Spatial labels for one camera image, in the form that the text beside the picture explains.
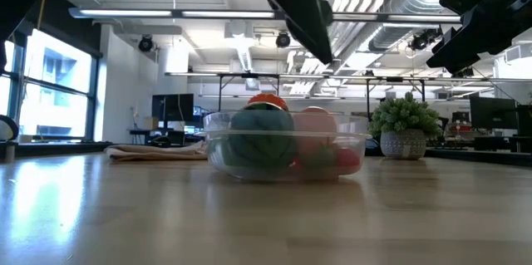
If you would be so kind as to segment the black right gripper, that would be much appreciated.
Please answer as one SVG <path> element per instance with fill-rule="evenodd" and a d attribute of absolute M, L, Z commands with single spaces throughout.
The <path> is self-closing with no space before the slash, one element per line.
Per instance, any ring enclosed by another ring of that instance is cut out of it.
<path fill-rule="evenodd" d="M 430 68 L 456 74 L 479 61 L 478 52 L 501 52 L 514 37 L 532 27 L 532 0 L 440 0 L 461 18 L 432 48 Z"/>

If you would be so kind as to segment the orange toy fruit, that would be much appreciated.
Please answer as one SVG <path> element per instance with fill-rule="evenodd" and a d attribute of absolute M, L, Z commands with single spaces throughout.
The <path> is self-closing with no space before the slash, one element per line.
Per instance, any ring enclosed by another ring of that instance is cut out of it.
<path fill-rule="evenodd" d="M 286 101 L 273 93 L 260 93 L 256 96 L 253 96 L 248 100 L 248 104 L 253 103 L 269 103 L 277 107 L 280 107 L 282 110 L 289 111 L 289 108 L 286 104 Z"/>

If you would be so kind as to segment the toy peach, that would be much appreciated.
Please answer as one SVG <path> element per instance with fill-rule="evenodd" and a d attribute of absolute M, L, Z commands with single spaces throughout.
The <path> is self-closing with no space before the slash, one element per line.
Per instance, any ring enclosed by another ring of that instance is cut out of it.
<path fill-rule="evenodd" d="M 337 122 L 327 110 L 310 106 L 293 115 L 294 129 L 304 132 L 297 135 L 298 157 L 300 159 L 333 158 Z"/>

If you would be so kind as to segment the green striped toy watermelon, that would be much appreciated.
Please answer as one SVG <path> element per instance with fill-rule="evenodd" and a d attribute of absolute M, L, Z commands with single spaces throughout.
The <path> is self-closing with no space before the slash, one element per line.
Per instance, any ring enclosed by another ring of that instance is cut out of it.
<path fill-rule="evenodd" d="M 252 103 L 229 122 L 227 153 L 230 165 L 255 169 L 283 169 L 297 153 L 291 114 L 271 103 Z"/>

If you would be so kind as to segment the clear plastic tupperware container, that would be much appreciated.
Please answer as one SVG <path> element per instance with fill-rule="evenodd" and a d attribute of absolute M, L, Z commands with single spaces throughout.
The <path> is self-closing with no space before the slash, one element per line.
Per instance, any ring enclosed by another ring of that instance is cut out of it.
<path fill-rule="evenodd" d="M 267 170 L 255 169 L 228 164 L 229 154 L 226 149 L 227 136 L 231 133 L 229 122 L 231 117 L 237 112 L 220 112 L 206 116 L 204 118 L 204 137 L 207 144 L 207 156 L 209 163 L 217 170 L 234 176 L 239 179 L 252 181 L 304 181 L 304 180 L 327 180 L 335 179 L 337 176 L 317 176 L 306 174 L 298 162 L 298 142 L 295 159 L 289 167 L 283 169 Z M 296 111 L 289 112 L 293 117 Z M 368 119 L 360 116 L 333 115 L 337 122 L 337 133 L 333 143 L 342 147 L 349 147 L 356 150 L 361 157 L 362 162 L 365 157 L 366 143 L 371 136 L 367 133 Z M 304 132 L 296 132 L 293 136 L 305 135 Z"/>

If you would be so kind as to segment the cherry tomato with green leaf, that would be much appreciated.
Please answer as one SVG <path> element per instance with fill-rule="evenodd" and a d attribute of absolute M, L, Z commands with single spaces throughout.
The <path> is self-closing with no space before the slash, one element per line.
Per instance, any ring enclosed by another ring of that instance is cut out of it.
<path fill-rule="evenodd" d="M 317 176 L 352 174 L 361 167 L 361 157 L 356 150 L 335 144 L 304 152 L 298 162 L 306 174 Z"/>

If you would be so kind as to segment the long ceiling light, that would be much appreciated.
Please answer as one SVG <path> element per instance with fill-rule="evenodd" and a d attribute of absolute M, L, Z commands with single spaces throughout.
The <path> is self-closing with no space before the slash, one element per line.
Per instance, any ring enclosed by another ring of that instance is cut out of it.
<path fill-rule="evenodd" d="M 74 18 L 156 18 L 156 19 L 229 19 L 229 20 L 283 20 L 279 12 L 233 11 L 233 10 L 182 10 L 182 9 L 89 9 L 72 7 L 68 9 Z"/>
<path fill-rule="evenodd" d="M 459 16 L 444 14 L 402 14 L 381 12 L 337 12 L 332 16 L 338 22 L 381 22 L 413 24 L 460 24 Z"/>

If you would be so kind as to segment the black computer monitor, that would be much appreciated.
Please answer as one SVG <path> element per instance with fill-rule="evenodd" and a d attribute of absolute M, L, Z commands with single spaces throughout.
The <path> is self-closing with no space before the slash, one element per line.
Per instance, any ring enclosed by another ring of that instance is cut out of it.
<path fill-rule="evenodd" d="M 194 95 L 154 95 L 152 96 L 153 117 L 159 121 L 192 121 L 194 117 Z"/>
<path fill-rule="evenodd" d="M 477 129 L 518 129 L 516 104 L 512 99 L 471 97 L 470 119 Z"/>

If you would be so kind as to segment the green succulent in patterned pot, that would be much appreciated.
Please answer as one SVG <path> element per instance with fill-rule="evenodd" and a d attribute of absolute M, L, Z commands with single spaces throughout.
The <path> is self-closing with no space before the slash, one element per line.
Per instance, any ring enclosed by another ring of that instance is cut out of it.
<path fill-rule="evenodd" d="M 385 157 L 417 160 L 425 155 L 427 141 L 441 133 L 438 120 L 435 110 L 407 92 L 402 98 L 381 102 L 372 112 L 368 131 Z"/>

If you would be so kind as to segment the dark office desk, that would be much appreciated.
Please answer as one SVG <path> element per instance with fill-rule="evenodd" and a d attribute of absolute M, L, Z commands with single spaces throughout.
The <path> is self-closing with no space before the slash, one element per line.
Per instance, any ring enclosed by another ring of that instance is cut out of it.
<path fill-rule="evenodd" d="M 136 145 L 155 146 L 182 146 L 185 143 L 184 131 L 172 129 L 158 130 L 129 130 L 129 135 L 133 137 Z"/>

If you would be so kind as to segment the pink folded cloth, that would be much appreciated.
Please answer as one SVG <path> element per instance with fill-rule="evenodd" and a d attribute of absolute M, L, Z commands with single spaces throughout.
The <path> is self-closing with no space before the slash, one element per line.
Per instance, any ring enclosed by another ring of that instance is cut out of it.
<path fill-rule="evenodd" d="M 126 161 L 176 161 L 206 160 L 204 141 L 183 147 L 158 147 L 151 145 L 110 145 L 104 152 L 115 162 Z"/>

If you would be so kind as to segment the large window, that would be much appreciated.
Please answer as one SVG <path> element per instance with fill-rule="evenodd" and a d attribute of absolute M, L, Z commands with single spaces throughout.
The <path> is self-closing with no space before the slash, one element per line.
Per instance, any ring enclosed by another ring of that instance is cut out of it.
<path fill-rule="evenodd" d="M 5 42 L 0 115 L 36 140 L 81 140 L 95 99 L 97 59 L 37 29 Z"/>

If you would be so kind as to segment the round black white object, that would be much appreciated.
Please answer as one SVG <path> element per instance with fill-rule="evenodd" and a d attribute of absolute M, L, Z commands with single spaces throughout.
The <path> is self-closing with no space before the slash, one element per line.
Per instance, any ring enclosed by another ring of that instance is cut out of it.
<path fill-rule="evenodd" d="M 0 163 L 14 160 L 18 134 L 16 122 L 6 115 L 0 115 Z"/>

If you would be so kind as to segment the silver ventilation duct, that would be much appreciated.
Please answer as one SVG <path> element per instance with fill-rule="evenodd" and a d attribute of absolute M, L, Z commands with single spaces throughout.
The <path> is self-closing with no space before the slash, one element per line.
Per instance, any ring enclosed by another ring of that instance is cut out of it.
<path fill-rule="evenodd" d="M 383 12 L 387 13 L 440 13 L 443 7 L 439 0 L 388 0 L 384 4 Z M 371 38 L 368 49 L 370 52 L 385 52 L 396 45 L 404 36 L 408 35 L 412 27 L 389 27 L 378 23 Z"/>

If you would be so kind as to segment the black metal rack frame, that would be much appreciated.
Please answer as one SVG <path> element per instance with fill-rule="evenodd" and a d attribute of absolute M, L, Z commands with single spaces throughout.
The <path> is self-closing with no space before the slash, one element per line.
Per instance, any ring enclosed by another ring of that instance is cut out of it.
<path fill-rule="evenodd" d="M 370 94 L 372 92 L 372 88 L 370 87 L 371 81 L 384 81 L 388 83 L 417 81 L 421 84 L 421 89 L 419 90 L 419 92 L 421 93 L 422 101 L 426 100 L 426 82 L 431 81 L 431 78 L 423 77 L 423 76 L 330 76 L 330 75 L 268 74 L 268 73 L 217 73 L 215 74 L 215 76 L 219 79 L 219 92 L 218 92 L 219 109 L 221 109 L 222 90 L 224 88 L 223 79 L 225 77 L 230 77 L 230 78 L 239 77 L 242 79 L 273 78 L 277 81 L 277 84 L 274 85 L 274 89 L 277 92 L 279 92 L 278 89 L 280 87 L 280 81 L 282 79 L 313 80 L 313 81 L 324 81 L 328 79 L 347 80 L 347 81 L 360 80 L 360 81 L 363 81 L 365 85 L 367 112 L 370 111 Z"/>

